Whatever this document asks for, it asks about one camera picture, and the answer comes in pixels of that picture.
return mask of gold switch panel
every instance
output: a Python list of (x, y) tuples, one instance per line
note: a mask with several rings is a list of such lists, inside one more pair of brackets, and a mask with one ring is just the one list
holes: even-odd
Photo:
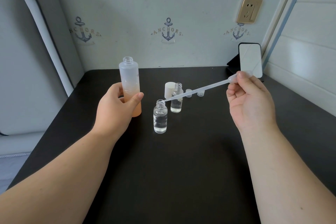
[(243, 0), (237, 22), (254, 23), (263, 0)]

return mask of power outlet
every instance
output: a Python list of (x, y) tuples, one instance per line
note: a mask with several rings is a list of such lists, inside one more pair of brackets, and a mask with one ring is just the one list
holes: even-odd
[(238, 23), (254, 23), (263, 0), (243, 0), (239, 10)]

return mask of blue anchor logo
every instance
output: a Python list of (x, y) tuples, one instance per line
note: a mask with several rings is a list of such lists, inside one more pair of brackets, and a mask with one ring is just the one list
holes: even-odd
[(167, 18), (167, 22), (165, 23), (165, 25), (167, 26), (167, 36), (165, 36), (163, 34), (163, 32), (162, 32), (162, 36), (163, 36), (164, 39), (166, 39), (167, 41), (169, 41), (169, 40), (173, 39), (174, 36), (175, 36), (175, 33), (172, 36), (169, 36), (169, 27), (171, 25), (173, 25), (173, 23), (170, 23), (170, 18)]
[[(76, 24), (77, 26), (82, 27), (82, 26), (85, 25), (85, 23), (82, 22), (82, 19), (81, 19), (80, 17), (78, 17), (78, 16), (76, 17), (76, 21), (77, 21), (77, 22), (75, 22), (75, 24)], [(76, 33), (75, 33), (75, 35), (76, 35), (76, 37), (77, 37), (78, 39), (82, 40), (82, 41), (85, 42), (85, 43), (86, 43), (88, 40), (90, 40), (90, 39), (92, 38), (91, 34), (90, 34), (88, 37), (86, 37), (86, 36), (85, 36), (85, 33), (84, 33), (84, 31), (83, 31), (82, 28), (81, 28), (81, 33), (82, 33), (82, 37), (79, 37)]]
[(241, 38), (241, 37), (244, 35), (244, 32), (243, 32), (241, 35), (239, 35), (240, 27), (243, 26), (243, 25), (244, 25), (244, 23), (238, 23), (239, 29), (238, 29), (237, 35), (235, 35), (235, 32), (234, 32), (234, 31), (233, 31), (233, 33), (232, 33), (233, 37), (234, 37), (236, 40), (239, 39), (239, 38)]

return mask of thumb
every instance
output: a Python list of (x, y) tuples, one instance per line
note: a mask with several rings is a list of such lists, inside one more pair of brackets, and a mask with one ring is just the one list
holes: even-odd
[(140, 103), (141, 99), (144, 97), (144, 94), (142, 92), (135, 94), (128, 102), (127, 104), (129, 107), (134, 110), (137, 105)]
[(250, 80), (247, 74), (243, 71), (238, 72), (238, 84), (249, 95), (254, 95), (260, 92), (260, 89)]

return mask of threaded bottle neck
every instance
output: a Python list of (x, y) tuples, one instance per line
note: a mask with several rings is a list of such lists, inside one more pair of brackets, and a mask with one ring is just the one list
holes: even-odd
[(132, 57), (124, 57), (124, 58), (123, 58), (123, 61), (124, 61), (126, 64), (132, 64), (132, 62), (133, 62), (133, 58), (132, 58)]
[(179, 82), (175, 83), (175, 90), (182, 90), (182, 84)]
[(163, 99), (156, 101), (156, 108), (163, 109), (166, 106), (166, 102)]

